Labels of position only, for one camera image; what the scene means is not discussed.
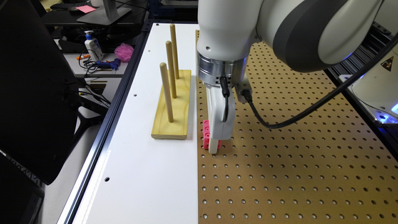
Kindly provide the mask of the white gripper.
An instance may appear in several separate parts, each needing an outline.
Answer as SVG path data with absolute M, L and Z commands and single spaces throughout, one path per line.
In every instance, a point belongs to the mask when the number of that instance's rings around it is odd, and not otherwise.
M 210 122 L 210 136 L 208 152 L 216 154 L 218 151 L 219 140 L 227 140 L 232 136 L 234 119 L 236 112 L 236 100 L 240 103 L 247 103 L 244 98 L 244 91 L 252 93 L 251 85 L 244 75 L 238 78 L 239 83 L 231 77 L 228 81 L 227 90 L 229 91 L 228 101 L 223 96 L 220 78 L 212 75 L 201 75 L 201 80 L 206 86 L 206 97 L 208 107 L 208 119 Z

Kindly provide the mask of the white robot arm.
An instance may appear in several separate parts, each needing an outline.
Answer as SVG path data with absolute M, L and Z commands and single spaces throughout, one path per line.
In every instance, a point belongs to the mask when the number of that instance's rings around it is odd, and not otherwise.
M 359 47 L 381 6 L 382 0 L 200 1 L 197 75 L 206 86 L 209 152 L 231 137 L 235 102 L 251 101 L 244 75 L 253 43 L 265 42 L 292 70 L 323 70 Z

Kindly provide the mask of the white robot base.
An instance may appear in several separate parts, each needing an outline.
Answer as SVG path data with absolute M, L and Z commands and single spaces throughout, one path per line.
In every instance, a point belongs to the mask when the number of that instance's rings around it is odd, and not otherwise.
M 358 79 L 351 89 L 376 121 L 396 124 L 397 47 Z

